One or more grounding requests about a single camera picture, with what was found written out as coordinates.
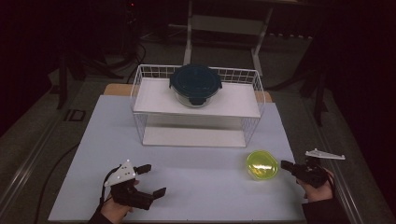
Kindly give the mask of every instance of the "glass bowl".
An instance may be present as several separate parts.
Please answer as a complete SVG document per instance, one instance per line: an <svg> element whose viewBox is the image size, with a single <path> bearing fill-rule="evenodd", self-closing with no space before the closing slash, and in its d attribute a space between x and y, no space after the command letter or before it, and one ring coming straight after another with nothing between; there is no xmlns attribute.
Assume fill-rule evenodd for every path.
<svg viewBox="0 0 396 224"><path fill-rule="evenodd" d="M253 151L247 157L247 171L255 180L270 179L277 173L277 161L268 151Z"/></svg>

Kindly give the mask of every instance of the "human hand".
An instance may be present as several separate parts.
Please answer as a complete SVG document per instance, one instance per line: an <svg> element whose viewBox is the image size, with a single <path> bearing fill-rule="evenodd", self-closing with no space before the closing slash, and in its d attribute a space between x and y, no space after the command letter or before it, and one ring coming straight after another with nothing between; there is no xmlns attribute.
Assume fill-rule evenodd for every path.
<svg viewBox="0 0 396 224"><path fill-rule="evenodd" d="M331 171L329 171L328 169L325 169L325 170L329 174L330 180L332 181L332 185L333 185L334 184L333 183L334 174ZM317 189L315 189L311 185L305 183L301 179L297 179L297 183L299 185L301 185L301 187L305 190L304 197L306 199L308 199L309 203L332 199L332 185L330 184L329 181L326 181L326 183L324 185L320 186Z"/></svg>
<svg viewBox="0 0 396 224"><path fill-rule="evenodd" d="M134 181L134 185L137 185L138 183L138 180ZM125 215L128 212L132 213L133 211L134 209L130 206L114 202L111 193L108 194L107 199L100 210L102 215L114 224L121 223Z"/></svg>

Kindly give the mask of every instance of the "metal stand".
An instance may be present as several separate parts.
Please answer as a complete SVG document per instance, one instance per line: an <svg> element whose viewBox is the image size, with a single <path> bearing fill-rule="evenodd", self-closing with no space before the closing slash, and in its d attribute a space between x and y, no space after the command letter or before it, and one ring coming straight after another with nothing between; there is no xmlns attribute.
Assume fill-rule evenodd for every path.
<svg viewBox="0 0 396 224"><path fill-rule="evenodd" d="M251 50L251 57L254 64L254 69L257 70L262 77L262 66L260 64L259 52L262 47L269 21L271 19L273 8L267 10L264 21L251 21L233 18L211 17L203 15L194 15L192 13L192 0L189 2L189 18L187 24L187 44L184 53L184 62L186 65L191 62L191 36L192 29L205 30L213 32L223 32L241 35L257 35L258 41L255 48Z"/></svg>

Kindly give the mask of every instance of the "dark background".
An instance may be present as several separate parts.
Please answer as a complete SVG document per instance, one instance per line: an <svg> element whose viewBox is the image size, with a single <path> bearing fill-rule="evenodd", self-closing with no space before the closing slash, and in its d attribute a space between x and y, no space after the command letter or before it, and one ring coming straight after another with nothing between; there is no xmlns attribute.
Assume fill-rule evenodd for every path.
<svg viewBox="0 0 396 224"><path fill-rule="evenodd" d="M116 29L112 34L121 34L122 2L114 1L115 6L101 2L102 6L96 5L96 12L102 15L98 19L89 1L1 1L0 135L51 88L47 75L58 67L63 40L93 58L100 58L103 49L120 48L108 45L117 42L107 41L116 36L99 35L98 30L104 31L104 27L92 24L108 26L95 21L108 16L114 19L110 23ZM160 27L159 32L164 23L185 23L187 1L146 2L148 5L139 8L140 18L151 20L141 23ZM395 100L391 90L396 74L395 11L394 1L343 2L323 22L308 50L311 55L326 57L327 88L333 92L394 213L396 183L392 171L396 160L391 138L395 137ZM111 24L120 24L120 29ZM317 62L307 56L303 63L315 66Z"/></svg>

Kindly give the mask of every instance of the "shelf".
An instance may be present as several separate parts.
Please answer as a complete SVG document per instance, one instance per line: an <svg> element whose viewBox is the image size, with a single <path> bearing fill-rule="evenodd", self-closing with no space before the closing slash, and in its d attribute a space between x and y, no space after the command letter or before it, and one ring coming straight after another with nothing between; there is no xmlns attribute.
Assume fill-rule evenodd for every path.
<svg viewBox="0 0 396 224"><path fill-rule="evenodd" d="M251 84L222 83L222 89L209 105L191 108L180 103L169 88L168 78L143 77L134 105L134 113L222 116L235 118L261 117Z"/></svg>

